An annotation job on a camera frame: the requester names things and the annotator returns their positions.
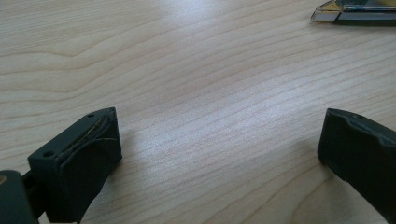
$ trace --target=wooden table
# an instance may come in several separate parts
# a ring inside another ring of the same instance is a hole
[[[323,3],[1,1],[0,170],[115,106],[82,223],[384,223],[316,150],[328,107],[396,129],[396,28],[311,23]]]

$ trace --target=metal object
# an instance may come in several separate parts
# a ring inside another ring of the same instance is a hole
[[[0,172],[2,223],[37,223],[44,212],[50,222],[80,222],[121,158],[115,108],[84,116],[30,155],[23,177]]]
[[[318,7],[311,21],[340,24],[396,24],[394,0],[332,0]]]
[[[328,109],[318,157],[387,222],[396,222],[396,132],[361,115]]]

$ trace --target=small hole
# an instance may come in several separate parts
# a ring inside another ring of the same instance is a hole
[[[364,119],[364,116],[361,116],[361,115],[353,115],[352,117],[354,119]]]
[[[53,156],[53,151],[48,151],[48,152],[44,153],[43,156],[44,156],[45,158],[50,157],[50,156]]]

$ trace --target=black plastic part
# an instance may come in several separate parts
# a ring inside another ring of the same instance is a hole
[[[121,160],[114,107],[93,112],[29,156],[50,222],[80,222]]]
[[[31,171],[26,173],[22,177],[22,180],[29,198],[33,215],[39,218],[45,212],[45,195],[43,193],[43,189],[35,181]]]
[[[396,132],[361,115],[328,109],[319,159],[389,223],[396,223]]]
[[[16,171],[0,171],[0,223],[37,223],[21,175]]]

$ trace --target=light wood surface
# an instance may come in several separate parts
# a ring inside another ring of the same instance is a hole
[[[311,23],[324,2],[1,1],[0,170],[115,106],[82,223],[385,223],[316,150],[328,107],[396,129],[396,28]]]

